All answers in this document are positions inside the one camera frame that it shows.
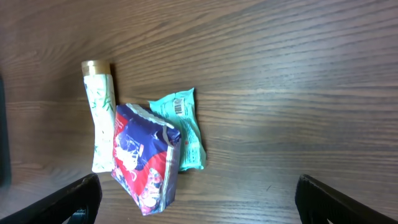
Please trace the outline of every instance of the dark wood surface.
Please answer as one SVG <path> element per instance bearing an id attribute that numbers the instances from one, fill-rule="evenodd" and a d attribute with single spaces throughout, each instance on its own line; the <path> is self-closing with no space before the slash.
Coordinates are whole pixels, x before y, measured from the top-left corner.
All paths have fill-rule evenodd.
<path id="1" fill-rule="evenodd" d="M 100 174 L 97 223 L 299 223 L 301 173 L 398 219 L 398 1 L 0 1 L 0 217 L 90 173 L 98 58 L 122 103 L 194 86 L 208 161 L 150 217 Z"/>

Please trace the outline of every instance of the snack packet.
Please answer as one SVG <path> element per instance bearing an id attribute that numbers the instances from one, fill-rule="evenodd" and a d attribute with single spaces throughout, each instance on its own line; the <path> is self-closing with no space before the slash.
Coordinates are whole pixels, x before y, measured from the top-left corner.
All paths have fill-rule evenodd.
<path id="1" fill-rule="evenodd" d="M 204 169 L 206 153 L 201 145 L 199 127 L 195 118 L 194 88 L 172 93 L 158 101 L 150 101 L 150 109 L 170 121 L 181 131 L 182 145 L 180 171 Z"/>
<path id="2" fill-rule="evenodd" d="M 180 131 L 139 105 L 116 107 L 114 177 L 143 215 L 174 201 L 180 162 Z"/>

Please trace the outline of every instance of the teal packet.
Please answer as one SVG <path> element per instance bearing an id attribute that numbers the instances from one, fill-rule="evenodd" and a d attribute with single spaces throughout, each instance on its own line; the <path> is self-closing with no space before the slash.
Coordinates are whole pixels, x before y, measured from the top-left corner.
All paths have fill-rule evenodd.
<path id="1" fill-rule="evenodd" d="M 150 109 L 180 130 L 182 143 L 180 169 L 204 169 L 206 153 L 201 145 L 199 127 L 195 118 L 194 88 L 172 93 L 158 101 L 149 101 Z"/>

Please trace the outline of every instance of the tube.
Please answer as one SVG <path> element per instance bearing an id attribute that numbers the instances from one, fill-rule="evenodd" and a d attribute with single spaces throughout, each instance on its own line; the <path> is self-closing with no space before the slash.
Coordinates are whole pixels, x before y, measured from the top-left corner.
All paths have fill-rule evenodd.
<path id="1" fill-rule="evenodd" d="M 115 119 L 115 97 L 109 63 L 89 60 L 81 63 L 91 115 L 95 127 L 93 172 L 110 172 Z"/>

